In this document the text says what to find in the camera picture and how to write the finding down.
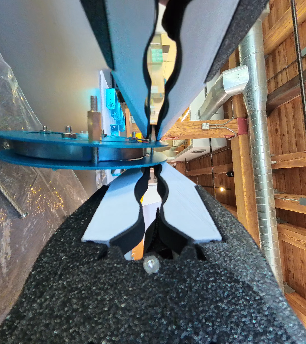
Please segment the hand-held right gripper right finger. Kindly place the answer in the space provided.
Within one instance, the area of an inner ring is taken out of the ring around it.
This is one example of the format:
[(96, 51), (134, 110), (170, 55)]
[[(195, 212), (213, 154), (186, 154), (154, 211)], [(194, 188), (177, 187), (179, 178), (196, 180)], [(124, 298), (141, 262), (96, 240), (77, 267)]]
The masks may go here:
[(197, 185), (168, 163), (156, 165), (162, 203), (145, 234), (145, 254), (180, 255), (187, 246), (222, 242), (222, 235), (202, 200)]

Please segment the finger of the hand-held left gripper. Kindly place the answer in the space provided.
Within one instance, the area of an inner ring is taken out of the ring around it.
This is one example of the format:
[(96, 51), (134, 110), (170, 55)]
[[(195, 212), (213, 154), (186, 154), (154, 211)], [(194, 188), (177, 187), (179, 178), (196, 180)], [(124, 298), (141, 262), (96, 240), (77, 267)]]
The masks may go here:
[(112, 75), (146, 139), (150, 130), (151, 77), (147, 69), (147, 51), (155, 34), (158, 1), (105, 1), (114, 67)]
[(203, 90), (239, 4), (235, 0), (186, 2), (177, 38), (173, 38), (177, 45), (176, 72), (166, 83), (169, 90), (164, 101), (167, 112), (159, 115), (161, 122), (156, 128), (157, 139), (163, 137)]

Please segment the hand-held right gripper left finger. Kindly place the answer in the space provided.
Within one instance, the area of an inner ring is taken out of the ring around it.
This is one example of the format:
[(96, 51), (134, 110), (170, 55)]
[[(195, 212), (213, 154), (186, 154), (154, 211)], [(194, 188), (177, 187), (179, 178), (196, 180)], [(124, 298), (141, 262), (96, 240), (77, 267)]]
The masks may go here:
[(123, 254), (145, 234), (141, 198), (148, 188), (150, 168), (129, 169), (115, 178), (100, 201), (82, 242), (117, 246)]

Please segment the blue round metal turntable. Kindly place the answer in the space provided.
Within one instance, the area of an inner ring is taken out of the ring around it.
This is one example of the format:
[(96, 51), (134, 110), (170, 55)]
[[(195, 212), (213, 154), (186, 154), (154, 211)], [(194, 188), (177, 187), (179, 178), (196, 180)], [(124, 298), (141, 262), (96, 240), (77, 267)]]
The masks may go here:
[(87, 134), (67, 138), (60, 132), (8, 130), (0, 131), (0, 139), (10, 144), (0, 151), (2, 161), (52, 170), (128, 170), (167, 161), (166, 155), (155, 151), (166, 143), (137, 137), (107, 135), (90, 142)]

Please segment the white tray with blue parts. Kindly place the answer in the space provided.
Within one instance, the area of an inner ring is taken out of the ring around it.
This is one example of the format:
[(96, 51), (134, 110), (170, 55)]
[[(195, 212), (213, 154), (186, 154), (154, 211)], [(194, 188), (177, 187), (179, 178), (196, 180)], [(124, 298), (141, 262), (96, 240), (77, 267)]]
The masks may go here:
[(107, 136), (121, 136), (118, 125), (112, 118), (110, 111), (106, 107), (106, 94), (105, 90), (109, 88), (106, 82), (103, 71), (99, 71), (99, 89), (100, 89), (100, 112), (102, 116), (102, 129)]

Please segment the brass standoff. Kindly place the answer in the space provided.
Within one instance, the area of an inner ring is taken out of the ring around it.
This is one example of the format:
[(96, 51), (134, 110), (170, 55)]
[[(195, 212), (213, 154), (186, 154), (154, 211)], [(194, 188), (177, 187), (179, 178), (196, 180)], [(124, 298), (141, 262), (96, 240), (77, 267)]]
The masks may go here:
[(88, 141), (90, 143), (99, 141), (102, 134), (102, 116), (98, 111), (96, 96), (90, 97), (90, 110), (87, 112)]

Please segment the wooden column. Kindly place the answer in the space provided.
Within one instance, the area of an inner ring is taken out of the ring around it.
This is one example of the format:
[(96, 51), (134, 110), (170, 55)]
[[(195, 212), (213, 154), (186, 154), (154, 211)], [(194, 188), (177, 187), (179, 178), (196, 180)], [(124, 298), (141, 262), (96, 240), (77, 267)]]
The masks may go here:
[(164, 140), (231, 138), (248, 134), (246, 118), (217, 119), (209, 121), (177, 121), (163, 136)]

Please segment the long metal screw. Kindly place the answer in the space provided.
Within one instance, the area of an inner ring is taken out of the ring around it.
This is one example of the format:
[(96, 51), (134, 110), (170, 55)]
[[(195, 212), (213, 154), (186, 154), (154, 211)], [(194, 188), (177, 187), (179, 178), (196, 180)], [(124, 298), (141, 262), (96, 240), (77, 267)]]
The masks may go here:
[(9, 193), (7, 188), (4, 184), (0, 181), (0, 192), (6, 198), (6, 200), (10, 203), (10, 205), (15, 209), (18, 213), (19, 218), (24, 219), (28, 216), (28, 212), (24, 211), (19, 203), (13, 198), (13, 196)]

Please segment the large clear plastic bag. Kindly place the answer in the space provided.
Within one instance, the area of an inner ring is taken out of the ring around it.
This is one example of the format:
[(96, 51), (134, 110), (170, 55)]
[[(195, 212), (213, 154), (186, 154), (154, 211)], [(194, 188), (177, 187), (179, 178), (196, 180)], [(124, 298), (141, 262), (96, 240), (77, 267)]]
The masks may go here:
[[(0, 53), (0, 130), (37, 130), (40, 122)], [(8, 146), (0, 139), (0, 150)], [(0, 192), (0, 324), (16, 302), (42, 247), (87, 199), (71, 170), (53, 171), (0, 161), (0, 181), (28, 216)]]

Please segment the blue metal bracket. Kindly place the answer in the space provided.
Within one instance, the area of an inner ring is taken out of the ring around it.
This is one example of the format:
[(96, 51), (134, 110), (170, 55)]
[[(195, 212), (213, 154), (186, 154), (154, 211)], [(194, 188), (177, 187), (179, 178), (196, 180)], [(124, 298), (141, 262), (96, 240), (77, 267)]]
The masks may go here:
[(114, 109), (110, 111), (112, 118), (115, 120), (116, 125), (118, 125), (119, 131), (125, 131), (125, 117), (121, 108), (120, 103), (116, 103)]
[(114, 88), (107, 88), (106, 94), (106, 107), (108, 110), (115, 110), (118, 105), (118, 98)]

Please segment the silver spiral air duct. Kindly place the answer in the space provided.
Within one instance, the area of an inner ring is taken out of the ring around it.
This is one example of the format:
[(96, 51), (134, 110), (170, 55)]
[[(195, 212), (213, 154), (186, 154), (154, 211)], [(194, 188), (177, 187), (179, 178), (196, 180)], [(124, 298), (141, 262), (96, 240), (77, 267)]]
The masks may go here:
[(260, 17), (239, 44), (229, 63), (240, 66), (214, 77), (205, 104), (218, 110), (232, 100), (237, 134), (231, 140), (237, 218), (259, 245), (284, 292), (277, 218), (267, 128), (267, 78), (264, 65), (262, 22), (269, 14), (266, 5)]

